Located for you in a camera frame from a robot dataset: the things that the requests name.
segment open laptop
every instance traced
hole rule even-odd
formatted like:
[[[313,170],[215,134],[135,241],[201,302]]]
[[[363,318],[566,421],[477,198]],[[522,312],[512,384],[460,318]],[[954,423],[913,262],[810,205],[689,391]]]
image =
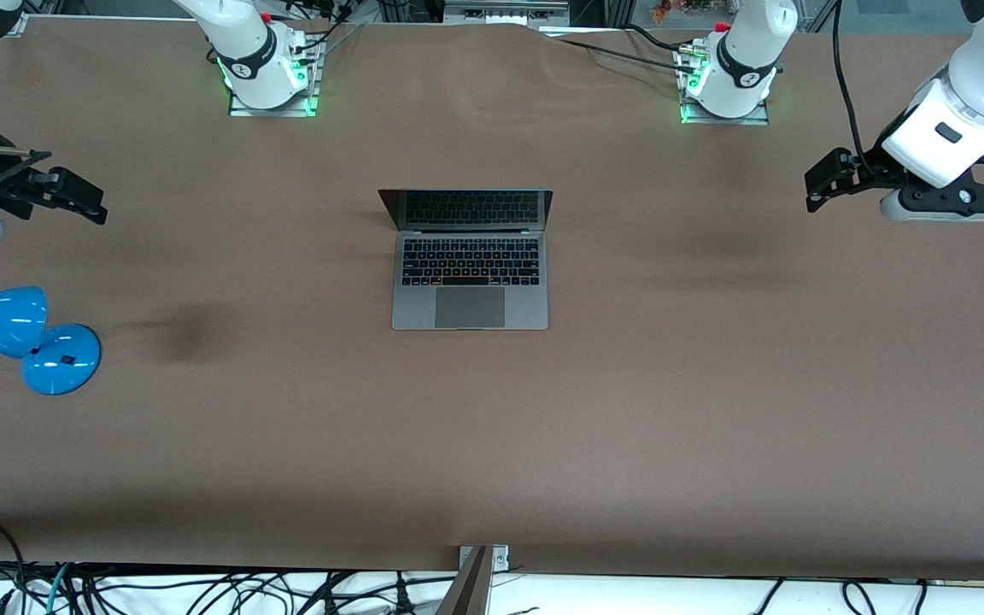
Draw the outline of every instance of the open laptop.
[[[397,225],[394,328],[549,327],[551,190],[379,190]]]

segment laptop keyboard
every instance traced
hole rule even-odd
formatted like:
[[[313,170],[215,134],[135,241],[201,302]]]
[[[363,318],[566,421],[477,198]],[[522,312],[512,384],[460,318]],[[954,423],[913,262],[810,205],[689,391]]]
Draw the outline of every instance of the laptop keyboard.
[[[408,225],[536,225],[538,192],[518,190],[410,190]]]
[[[405,240],[401,285],[537,285],[538,240]]]

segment blue lamp shade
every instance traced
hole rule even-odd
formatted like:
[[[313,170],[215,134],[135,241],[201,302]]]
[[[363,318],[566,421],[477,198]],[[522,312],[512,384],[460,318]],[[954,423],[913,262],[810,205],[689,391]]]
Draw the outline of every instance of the blue lamp shade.
[[[39,287],[0,291],[0,354],[20,359],[28,388],[62,395],[82,386],[101,362],[101,342],[90,328],[58,325],[44,331],[48,299]]]

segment table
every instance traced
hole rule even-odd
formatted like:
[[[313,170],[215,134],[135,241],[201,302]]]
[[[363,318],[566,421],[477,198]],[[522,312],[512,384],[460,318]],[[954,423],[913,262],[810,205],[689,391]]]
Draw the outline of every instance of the table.
[[[866,143],[960,42],[844,39]],[[0,358],[27,557],[984,577],[984,225],[805,213],[851,142],[827,36],[768,128],[681,125],[661,69],[511,25],[362,27],[305,120],[226,117],[206,50],[176,20],[0,45],[0,132],[110,212],[0,243],[0,288],[105,351],[62,398]],[[549,331],[392,331],[376,190],[520,185],[555,190]]]

